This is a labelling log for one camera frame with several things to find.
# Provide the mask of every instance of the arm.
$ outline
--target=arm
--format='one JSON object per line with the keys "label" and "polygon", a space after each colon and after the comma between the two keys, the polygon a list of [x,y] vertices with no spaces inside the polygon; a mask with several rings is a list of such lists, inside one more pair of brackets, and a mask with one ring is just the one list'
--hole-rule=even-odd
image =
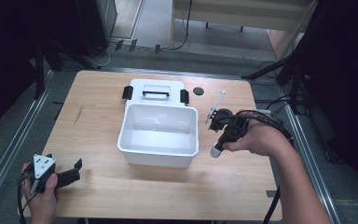
{"label": "arm", "polygon": [[278,130],[250,120],[247,134],[238,142],[223,144],[223,148],[230,151],[249,150],[258,155],[270,156],[277,162],[284,223],[331,223],[300,156]]}
{"label": "arm", "polygon": [[[22,170],[27,167],[28,164],[22,166]],[[52,174],[48,178],[46,183],[45,192],[43,194],[36,193],[36,195],[30,195],[31,182],[26,179],[22,186],[22,192],[28,203],[31,211],[33,224],[51,224],[55,223],[57,197],[55,187],[57,186],[58,178],[56,174]]]}

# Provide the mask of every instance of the small white cap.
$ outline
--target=small white cap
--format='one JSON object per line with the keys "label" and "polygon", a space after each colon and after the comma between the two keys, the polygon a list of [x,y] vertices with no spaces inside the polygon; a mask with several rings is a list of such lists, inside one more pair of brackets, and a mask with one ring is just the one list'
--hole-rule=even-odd
{"label": "small white cap", "polygon": [[219,149],[215,148],[214,146],[211,148],[211,156],[213,158],[218,158],[220,156],[220,154],[222,154],[222,151],[220,151]]}

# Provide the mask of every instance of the person's left hand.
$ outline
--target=person's left hand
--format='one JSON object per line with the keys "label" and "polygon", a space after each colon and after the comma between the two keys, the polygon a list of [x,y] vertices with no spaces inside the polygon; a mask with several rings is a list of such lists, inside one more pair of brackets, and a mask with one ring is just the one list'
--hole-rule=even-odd
{"label": "person's left hand", "polygon": [[[28,164],[22,165],[22,171]],[[36,193],[31,195],[31,182],[29,179],[24,180],[22,185],[22,192],[27,200],[28,207],[31,211],[32,223],[54,223],[56,218],[57,208],[57,186],[58,177],[56,174],[52,174],[46,183],[45,192],[43,194]]]}

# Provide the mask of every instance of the hand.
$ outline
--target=hand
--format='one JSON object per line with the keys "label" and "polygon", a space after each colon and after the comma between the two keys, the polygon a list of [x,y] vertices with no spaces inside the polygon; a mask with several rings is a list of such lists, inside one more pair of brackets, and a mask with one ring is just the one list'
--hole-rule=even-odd
{"label": "hand", "polygon": [[[28,164],[22,165],[22,171]],[[54,223],[57,208],[57,186],[58,178],[56,174],[52,174],[46,183],[45,192],[43,194],[36,193],[30,195],[31,182],[25,179],[22,191],[31,211],[32,223]]]}
{"label": "hand", "polygon": [[283,150],[293,149],[284,135],[269,125],[255,119],[249,120],[248,132],[237,142],[226,142],[229,151],[249,150],[261,156],[277,157]]}

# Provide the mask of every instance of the white plastic bin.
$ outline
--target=white plastic bin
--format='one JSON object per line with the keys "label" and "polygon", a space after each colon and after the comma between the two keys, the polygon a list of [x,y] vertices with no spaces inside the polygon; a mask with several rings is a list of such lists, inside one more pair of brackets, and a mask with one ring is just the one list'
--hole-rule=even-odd
{"label": "white plastic bin", "polygon": [[188,167],[199,152],[198,119],[193,107],[129,104],[117,147],[131,164]]}

